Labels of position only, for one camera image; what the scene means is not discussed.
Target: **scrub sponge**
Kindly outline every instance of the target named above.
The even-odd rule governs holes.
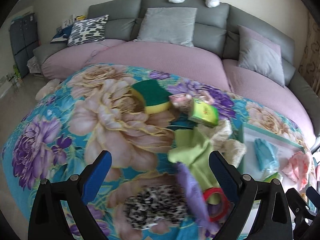
[[[169,96],[172,94],[160,87],[155,79],[135,83],[131,87],[131,93],[143,102],[146,114],[157,114],[171,106]]]

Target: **leopard print cloth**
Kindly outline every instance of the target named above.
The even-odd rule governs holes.
[[[144,189],[124,202],[127,221],[135,229],[146,230],[159,220],[179,224],[187,216],[184,197],[176,187],[163,185]]]

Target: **pink fabric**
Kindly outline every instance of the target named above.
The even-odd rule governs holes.
[[[125,43],[121,40],[104,40],[75,45],[63,49],[49,57],[41,66],[43,75],[49,79],[66,79],[82,69],[87,60],[99,52]]]
[[[310,156],[303,152],[295,153],[289,159],[288,165],[282,170],[282,172],[293,182],[298,183],[298,190],[301,191],[308,184]]]
[[[168,43],[129,41],[88,61],[145,67],[190,78],[230,91],[221,59],[204,49]]]
[[[237,67],[237,64],[236,60],[223,60],[232,91],[290,118],[301,129],[308,146],[312,147],[316,141],[312,122],[295,95],[287,87],[283,88],[252,70]]]

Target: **microfiber cloth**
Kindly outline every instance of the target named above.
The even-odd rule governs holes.
[[[202,191],[220,187],[209,167],[209,155],[213,151],[209,138],[197,127],[193,130],[176,130],[174,135],[177,147],[168,152],[168,160],[172,163],[184,163]],[[213,205],[220,203],[219,194],[213,194],[208,202]]]

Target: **blue glove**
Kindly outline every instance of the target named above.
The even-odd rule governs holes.
[[[278,148],[263,139],[254,140],[254,150],[259,163],[260,171],[266,169],[277,171],[280,167],[279,161],[276,157]]]

